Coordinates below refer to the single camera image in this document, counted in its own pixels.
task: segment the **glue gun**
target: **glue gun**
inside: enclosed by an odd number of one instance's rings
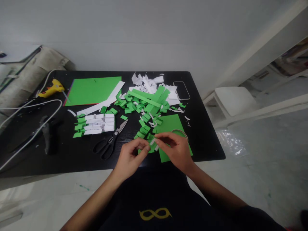
[[[45,91],[43,93],[39,93],[40,97],[48,98],[49,96],[53,95],[57,91],[63,92],[65,90],[64,87],[62,86],[62,84],[58,80],[53,79],[52,83],[53,83],[52,87],[47,88],[48,89],[47,91]]]

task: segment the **yellow logo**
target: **yellow logo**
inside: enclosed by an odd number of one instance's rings
[[[158,213],[159,213],[160,211],[165,211],[166,214],[165,214],[165,215],[162,215],[162,216],[161,216],[161,215],[158,215]],[[152,213],[152,214],[151,214],[150,216],[146,217],[146,216],[144,216],[144,214],[145,214],[146,212],[150,212],[150,213]],[[168,210],[167,208],[160,208],[160,209],[157,209],[155,212],[154,212],[153,210],[144,210],[144,211],[142,211],[142,212],[139,211],[139,214],[140,214],[140,217],[142,218],[142,220],[145,220],[145,221],[151,220],[153,217],[157,217],[158,219],[165,219],[165,218],[171,216],[171,214],[170,214],[170,212],[169,212],[169,210]]]

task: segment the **paper scrap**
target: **paper scrap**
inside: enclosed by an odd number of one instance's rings
[[[73,116],[77,116],[72,110],[68,109],[67,111],[69,111],[70,113],[72,113]]]

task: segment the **white wall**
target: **white wall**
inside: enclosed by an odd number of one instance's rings
[[[295,0],[2,0],[0,42],[56,49],[77,70],[190,71],[201,97]]]

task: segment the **scissors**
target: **scissors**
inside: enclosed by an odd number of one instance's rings
[[[121,131],[123,130],[127,122],[128,122],[128,119],[125,120],[121,124],[121,126],[112,133],[112,136],[109,137],[109,139],[104,138],[100,140],[99,142],[97,142],[97,144],[94,146],[93,148],[94,153],[102,152],[102,155],[101,155],[102,160],[107,160],[113,153],[113,149],[116,143],[116,138],[121,133]]]

